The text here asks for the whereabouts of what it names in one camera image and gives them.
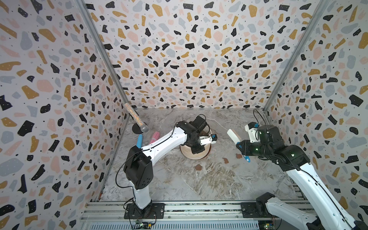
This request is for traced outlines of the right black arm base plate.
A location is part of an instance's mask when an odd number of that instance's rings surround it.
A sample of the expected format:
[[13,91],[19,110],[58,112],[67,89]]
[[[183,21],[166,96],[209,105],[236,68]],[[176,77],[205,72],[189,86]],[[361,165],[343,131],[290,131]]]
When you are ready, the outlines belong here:
[[274,215],[270,214],[265,205],[259,202],[242,202],[241,213],[243,218],[272,218]]

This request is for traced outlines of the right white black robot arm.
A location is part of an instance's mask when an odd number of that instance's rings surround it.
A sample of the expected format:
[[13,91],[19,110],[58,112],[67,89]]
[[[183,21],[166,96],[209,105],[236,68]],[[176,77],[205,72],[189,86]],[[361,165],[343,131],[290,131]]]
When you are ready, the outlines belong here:
[[315,211],[315,215],[299,210],[269,192],[256,199],[259,216],[277,216],[299,230],[366,230],[367,224],[355,220],[333,197],[297,145],[285,145],[276,126],[261,126],[251,122],[245,126],[249,139],[240,140],[231,129],[227,134],[244,158],[255,156],[271,161],[297,184]]

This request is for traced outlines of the cream ceramic pot with mud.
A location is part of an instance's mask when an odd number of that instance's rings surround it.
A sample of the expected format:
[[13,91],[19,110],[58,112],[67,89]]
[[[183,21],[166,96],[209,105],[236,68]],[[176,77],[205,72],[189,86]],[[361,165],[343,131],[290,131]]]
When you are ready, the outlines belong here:
[[[208,137],[210,134],[211,134],[211,128],[209,125],[207,125],[204,128],[204,130],[200,132],[199,139],[200,137],[203,137],[203,136]],[[190,160],[200,160],[208,155],[210,151],[210,147],[211,147],[211,144],[201,146],[200,140],[199,140],[199,144],[194,147],[190,147],[188,145],[180,145],[180,151],[185,157],[187,157]]]

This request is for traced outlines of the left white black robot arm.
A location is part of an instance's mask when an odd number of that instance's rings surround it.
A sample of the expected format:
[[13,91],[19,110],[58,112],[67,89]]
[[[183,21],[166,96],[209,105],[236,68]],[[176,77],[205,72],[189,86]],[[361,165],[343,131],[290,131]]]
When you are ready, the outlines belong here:
[[173,129],[152,144],[141,148],[133,146],[128,153],[123,170],[133,188],[134,207],[145,211],[152,206],[149,184],[153,179],[153,167],[167,153],[178,146],[187,146],[193,155],[206,150],[206,145],[215,144],[216,134],[201,133],[209,127],[206,117],[199,115],[194,121],[185,120],[177,122]]

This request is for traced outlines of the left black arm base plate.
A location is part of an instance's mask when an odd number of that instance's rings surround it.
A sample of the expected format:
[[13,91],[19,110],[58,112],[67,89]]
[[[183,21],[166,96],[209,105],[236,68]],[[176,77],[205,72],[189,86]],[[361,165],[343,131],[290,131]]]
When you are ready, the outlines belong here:
[[163,219],[164,211],[164,203],[150,203],[144,209],[133,203],[127,205],[124,219]]

